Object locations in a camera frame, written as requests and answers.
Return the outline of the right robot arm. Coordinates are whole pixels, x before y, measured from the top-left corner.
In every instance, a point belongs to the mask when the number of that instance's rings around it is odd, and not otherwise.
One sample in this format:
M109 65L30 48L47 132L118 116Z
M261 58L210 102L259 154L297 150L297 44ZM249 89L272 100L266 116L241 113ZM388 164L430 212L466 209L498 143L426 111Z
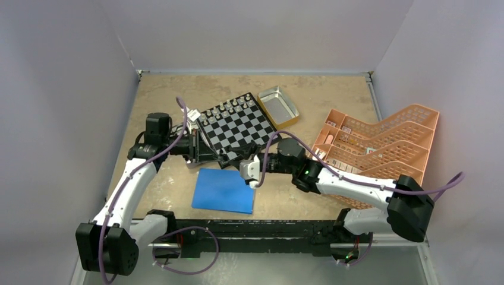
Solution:
M280 140L274 153L262 152L254 142L225 150L237 155L229 163L252 188L260 187L267 173L281 173L291 175L292 184L303 192L338 195L370 205L340 212L333 227L340 241L371 232L395 233L411 242L426 238L434 201L410 176L379 179L344 172L309 158L294 138Z

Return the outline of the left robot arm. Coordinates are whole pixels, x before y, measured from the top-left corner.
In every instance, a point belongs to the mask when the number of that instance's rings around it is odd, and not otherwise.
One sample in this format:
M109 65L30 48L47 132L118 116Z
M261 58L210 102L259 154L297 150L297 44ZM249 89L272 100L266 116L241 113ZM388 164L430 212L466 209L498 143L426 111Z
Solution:
M139 255L156 239L169 243L178 234L189 230L208 233L215 244L215 257L219 256L218 239L209 229L198 226L177 229L171 211L152 210L141 222L132 223L143 193L184 134L180 132L172 140L170 133L171 119L168 114L148 115L144 142L137 142L130 151L111 198L92 220L81 223L75 232L82 269L100 273L106 284L111 283L108 274L113 277L130 275Z

